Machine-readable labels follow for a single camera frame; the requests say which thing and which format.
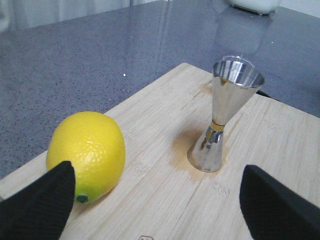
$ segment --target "yellow lemon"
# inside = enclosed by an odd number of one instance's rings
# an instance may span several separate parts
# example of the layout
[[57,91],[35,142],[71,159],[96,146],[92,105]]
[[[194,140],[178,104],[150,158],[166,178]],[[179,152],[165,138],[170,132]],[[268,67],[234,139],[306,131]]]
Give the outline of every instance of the yellow lemon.
[[125,166],[125,141],[111,117],[81,111],[55,129],[46,156],[48,170],[71,161],[75,172],[75,200],[92,203],[118,182]]

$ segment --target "jigger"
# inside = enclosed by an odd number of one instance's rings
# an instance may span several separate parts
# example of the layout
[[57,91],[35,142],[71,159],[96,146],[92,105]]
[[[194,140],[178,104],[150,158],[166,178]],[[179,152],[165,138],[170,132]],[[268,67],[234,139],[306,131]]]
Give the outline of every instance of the jigger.
[[187,152],[189,162],[203,172],[222,167],[225,125],[265,82],[255,66],[239,56],[225,56],[212,72],[212,121]]

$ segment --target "countertop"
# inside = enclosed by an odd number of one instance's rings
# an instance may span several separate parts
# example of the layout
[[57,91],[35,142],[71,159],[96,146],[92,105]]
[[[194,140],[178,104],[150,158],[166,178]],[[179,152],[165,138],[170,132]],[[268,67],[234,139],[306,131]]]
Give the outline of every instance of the countertop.
[[0,179],[45,151],[65,117],[104,113],[183,62],[211,72],[242,54],[262,91],[320,117],[320,18],[208,3],[161,0],[1,34]]

